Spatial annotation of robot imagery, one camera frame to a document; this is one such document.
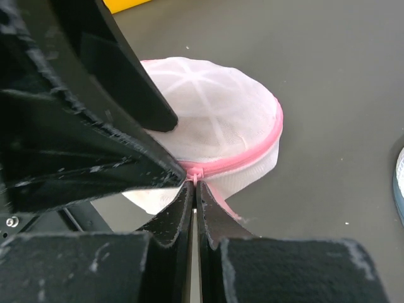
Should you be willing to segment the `pink-zippered round laundry bag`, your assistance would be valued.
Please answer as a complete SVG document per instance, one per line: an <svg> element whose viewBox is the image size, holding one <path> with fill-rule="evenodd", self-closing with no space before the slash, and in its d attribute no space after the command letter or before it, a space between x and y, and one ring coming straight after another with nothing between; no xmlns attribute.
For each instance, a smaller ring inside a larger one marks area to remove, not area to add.
<svg viewBox="0 0 404 303"><path fill-rule="evenodd" d="M278 161L283 111L278 99L242 71L210 61L167 57L142 61L177 114L167 133L152 131L186 170L206 182L217 203L273 170Z"/></svg>

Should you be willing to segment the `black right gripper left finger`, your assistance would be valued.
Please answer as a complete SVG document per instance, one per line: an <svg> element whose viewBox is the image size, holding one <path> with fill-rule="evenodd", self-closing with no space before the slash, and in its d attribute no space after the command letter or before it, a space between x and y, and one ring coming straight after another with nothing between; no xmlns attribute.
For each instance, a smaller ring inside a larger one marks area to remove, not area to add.
<svg viewBox="0 0 404 303"><path fill-rule="evenodd" d="M2 302L189 302L193 186L133 232L20 233L1 243Z"/></svg>

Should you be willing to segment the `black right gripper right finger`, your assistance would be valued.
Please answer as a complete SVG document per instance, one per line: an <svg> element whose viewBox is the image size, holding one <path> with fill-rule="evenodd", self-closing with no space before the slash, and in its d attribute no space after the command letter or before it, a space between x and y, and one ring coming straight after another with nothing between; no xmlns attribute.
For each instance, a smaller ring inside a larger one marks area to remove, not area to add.
<svg viewBox="0 0 404 303"><path fill-rule="evenodd" d="M351 239L253 235L198 182L204 302L387 302L365 249Z"/></svg>

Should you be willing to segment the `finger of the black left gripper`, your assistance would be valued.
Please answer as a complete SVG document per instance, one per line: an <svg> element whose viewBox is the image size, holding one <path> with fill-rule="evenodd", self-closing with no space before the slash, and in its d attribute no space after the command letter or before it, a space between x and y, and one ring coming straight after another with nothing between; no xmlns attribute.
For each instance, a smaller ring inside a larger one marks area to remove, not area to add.
<svg viewBox="0 0 404 303"><path fill-rule="evenodd" d="M103 1L51 1L62 29L88 73L140 125L174 130L178 117L154 84Z"/></svg>

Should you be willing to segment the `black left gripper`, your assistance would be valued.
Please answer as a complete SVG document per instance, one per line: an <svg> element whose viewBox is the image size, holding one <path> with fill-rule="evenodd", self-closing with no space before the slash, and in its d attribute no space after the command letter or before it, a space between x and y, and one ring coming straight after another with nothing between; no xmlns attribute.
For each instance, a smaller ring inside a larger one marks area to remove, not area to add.
<svg viewBox="0 0 404 303"><path fill-rule="evenodd" d="M1 2L1 243L109 233L90 202L63 207L181 185L184 169L151 131L88 73L51 1Z"/></svg>

